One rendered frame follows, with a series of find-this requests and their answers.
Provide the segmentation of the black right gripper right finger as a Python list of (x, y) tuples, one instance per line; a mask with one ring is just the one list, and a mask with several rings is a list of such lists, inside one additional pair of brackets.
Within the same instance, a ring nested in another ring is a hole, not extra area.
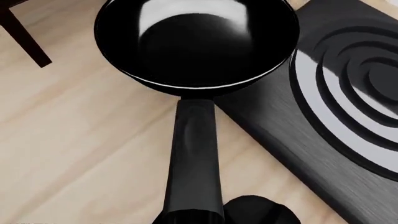
[(295, 224), (285, 205), (257, 195), (243, 195), (224, 205), (225, 224)]

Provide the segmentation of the black electric stove top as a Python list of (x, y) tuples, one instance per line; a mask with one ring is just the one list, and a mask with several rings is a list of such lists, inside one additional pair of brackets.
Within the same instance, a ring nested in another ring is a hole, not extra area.
[(293, 57), (216, 104), (349, 224), (398, 224), (398, 20), (310, 0)]

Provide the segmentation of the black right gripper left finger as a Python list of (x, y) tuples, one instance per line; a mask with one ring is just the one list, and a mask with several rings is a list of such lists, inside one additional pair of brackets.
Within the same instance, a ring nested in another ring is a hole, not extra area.
[(151, 224), (169, 224), (169, 211), (163, 209)]

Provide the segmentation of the dark wooden furniture leg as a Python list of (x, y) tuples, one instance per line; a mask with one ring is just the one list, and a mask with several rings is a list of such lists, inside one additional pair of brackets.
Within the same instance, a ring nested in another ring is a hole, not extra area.
[(11, 7), (26, 1), (28, 0), (0, 0), (0, 26), (11, 35), (40, 68), (44, 68), (52, 63), (51, 59), (10, 10)]

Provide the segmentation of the black frying pan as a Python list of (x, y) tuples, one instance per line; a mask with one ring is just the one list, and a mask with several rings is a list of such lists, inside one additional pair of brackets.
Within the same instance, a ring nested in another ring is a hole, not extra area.
[(224, 224), (214, 98), (243, 89), (293, 54), (287, 0), (106, 0), (94, 25), (105, 59), (179, 96), (163, 209), (169, 224)]

